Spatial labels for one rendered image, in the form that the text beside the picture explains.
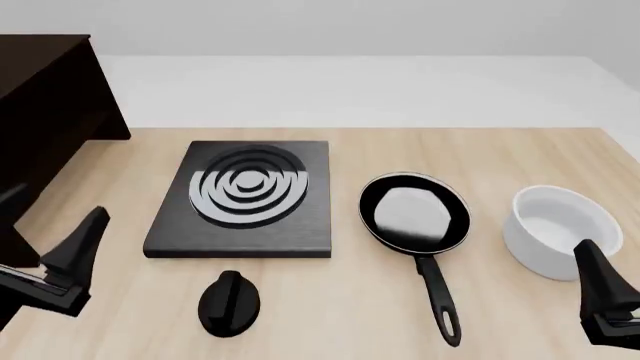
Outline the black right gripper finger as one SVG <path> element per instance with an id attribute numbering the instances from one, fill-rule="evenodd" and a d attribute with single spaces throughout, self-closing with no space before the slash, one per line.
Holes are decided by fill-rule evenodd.
<path id="1" fill-rule="evenodd" d="M 640 291 L 614 269 L 598 245 L 584 239 L 574 255 L 581 287 L 580 317 L 634 317 L 640 308 Z"/>

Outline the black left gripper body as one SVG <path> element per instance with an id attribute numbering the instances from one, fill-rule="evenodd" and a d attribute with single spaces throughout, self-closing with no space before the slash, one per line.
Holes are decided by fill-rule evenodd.
<path id="1" fill-rule="evenodd" d="M 78 316 L 89 299 L 89 291 L 84 287 L 59 287 L 34 275 L 0 265 L 0 305 L 28 306 Z"/>

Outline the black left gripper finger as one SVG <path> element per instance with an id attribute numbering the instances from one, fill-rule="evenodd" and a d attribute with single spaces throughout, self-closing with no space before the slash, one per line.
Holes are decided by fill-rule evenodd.
<path id="1" fill-rule="evenodd" d="M 66 239 L 42 255 L 44 281 L 56 287 L 91 287 L 95 257 L 109 221 L 107 210 L 97 206 Z"/>

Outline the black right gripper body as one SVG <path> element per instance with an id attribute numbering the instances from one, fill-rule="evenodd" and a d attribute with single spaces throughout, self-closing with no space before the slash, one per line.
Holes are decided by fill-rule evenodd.
<path id="1" fill-rule="evenodd" d="M 596 311 L 584 306 L 583 330 L 592 345 L 640 347 L 640 307 Z"/>

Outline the dark wooden cabinet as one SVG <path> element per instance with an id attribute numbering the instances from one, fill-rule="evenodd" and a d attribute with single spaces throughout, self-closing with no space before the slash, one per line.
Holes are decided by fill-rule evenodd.
<path id="1" fill-rule="evenodd" d="M 89 35 L 0 35 L 0 264 L 40 256 L 16 222 L 88 140 L 129 140 Z"/>

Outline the black frying pan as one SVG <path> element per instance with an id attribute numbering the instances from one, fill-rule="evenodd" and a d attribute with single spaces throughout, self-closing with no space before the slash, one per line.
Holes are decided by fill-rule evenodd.
<path id="1" fill-rule="evenodd" d="M 432 176 L 388 173 L 364 186 L 358 214 L 378 242 L 413 257 L 425 282 L 435 323 L 444 341 L 458 347 L 460 320 L 435 256 L 458 247 L 470 233 L 471 212 L 463 197 Z"/>

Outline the white ceramic bowl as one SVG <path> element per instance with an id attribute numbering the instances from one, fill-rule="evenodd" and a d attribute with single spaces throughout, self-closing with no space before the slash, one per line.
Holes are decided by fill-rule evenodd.
<path id="1" fill-rule="evenodd" d="M 623 246 L 618 221 L 599 203 L 554 185 L 533 185 L 511 200 L 503 241 L 525 268 L 555 281 L 579 278 L 574 248 L 584 239 L 611 257 Z"/>

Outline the round black stove knob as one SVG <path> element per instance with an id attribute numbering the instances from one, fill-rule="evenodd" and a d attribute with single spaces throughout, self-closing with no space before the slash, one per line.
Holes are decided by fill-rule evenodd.
<path id="1" fill-rule="evenodd" d="M 206 288 L 198 303 L 198 318 L 210 335 L 232 338 L 257 320 L 261 300 L 257 287 L 240 272 L 226 270 Z"/>

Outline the flat black stove plate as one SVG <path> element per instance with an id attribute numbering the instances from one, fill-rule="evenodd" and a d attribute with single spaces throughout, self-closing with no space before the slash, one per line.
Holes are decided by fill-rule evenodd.
<path id="1" fill-rule="evenodd" d="M 328 258 L 329 144 L 203 141 L 187 152 L 143 245 L 148 258 Z"/>

